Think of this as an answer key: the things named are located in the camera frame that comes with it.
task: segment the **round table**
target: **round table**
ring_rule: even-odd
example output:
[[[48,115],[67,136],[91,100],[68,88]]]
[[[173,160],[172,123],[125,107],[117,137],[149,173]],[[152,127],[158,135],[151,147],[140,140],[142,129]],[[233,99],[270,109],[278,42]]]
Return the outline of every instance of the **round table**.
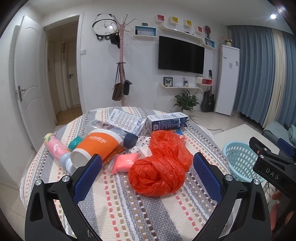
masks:
[[[85,124],[94,119],[106,121],[114,108],[103,108],[82,115],[62,127],[57,133],[68,145],[75,137],[84,136]],[[116,107],[133,115],[164,114],[165,112],[137,107]],[[227,160],[208,135],[193,122],[182,128],[186,147],[195,154],[202,152],[209,163],[217,165],[223,174],[229,173]],[[42,145],[22,178],[20,197],[28,205],[30,193],[37,179],[45,183],[60,180],[67,171]],[[58,200],[56,209],[65,231],[75,236]],[[165,197],[150,198],[137,194],[129,185],[127,173],[108,175],[103,167],[79,207],[93,229],[104,241],[115,240],[192,240],[201,230],[216,207],[205,191],[193,166],[186,173],[183,186]]]

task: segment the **red fan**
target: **red fan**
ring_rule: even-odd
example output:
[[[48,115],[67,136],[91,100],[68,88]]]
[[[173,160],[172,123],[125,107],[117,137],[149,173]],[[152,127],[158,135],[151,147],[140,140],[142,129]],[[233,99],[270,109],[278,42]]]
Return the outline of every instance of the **red fan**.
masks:
[[[205,26],[205,32],[207,33],[207,38],[210,39],[211,29],[209,26]]]

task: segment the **laundry basket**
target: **laundry basket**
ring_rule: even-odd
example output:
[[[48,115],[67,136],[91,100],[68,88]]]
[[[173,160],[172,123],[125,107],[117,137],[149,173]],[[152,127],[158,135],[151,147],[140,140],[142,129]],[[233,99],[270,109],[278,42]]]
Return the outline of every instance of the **laundry basket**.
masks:
[[[257,154],[244,142],[229,142],[223,147],[223,153],[228,158],[230,174],[237,180],[251,182],[254,178],[261,182],[264,178],[253,171]]]

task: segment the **flat screen tv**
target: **flat screen tv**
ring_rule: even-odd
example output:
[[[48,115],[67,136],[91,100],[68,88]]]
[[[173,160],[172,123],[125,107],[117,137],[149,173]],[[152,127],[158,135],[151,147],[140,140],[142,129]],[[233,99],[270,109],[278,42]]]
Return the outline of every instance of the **flat screen tv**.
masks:
[[[159,36],[158,69],[203,74],[205,48]]]

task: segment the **finger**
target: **finger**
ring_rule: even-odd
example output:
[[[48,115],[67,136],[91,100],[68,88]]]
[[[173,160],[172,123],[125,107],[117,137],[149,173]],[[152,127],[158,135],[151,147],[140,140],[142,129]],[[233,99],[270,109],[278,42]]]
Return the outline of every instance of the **finger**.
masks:
[[[270,228],[271,231],[274,230],[274,228],[276,227],[276,217],[277,217],[277,210],[279,208],[279,204],[275,204],[272,206],[271,210],[270,210]]]
[[[280,191],[277,191],[276,193],[274,193],[274,194],[271,196],[271,199],[272,199],[272,200],[280,200],[280,199],[281,199],[281,192],[280,192]]]
[[[293,216],[293,214],[294,214],[294,211],[291,211],[291,212],[287,215],[287,217],[286,217],[286,219],[285,219],[285,225],[287,225],[287,223],[290,221],[290,219],[291,219],[291,217]]]

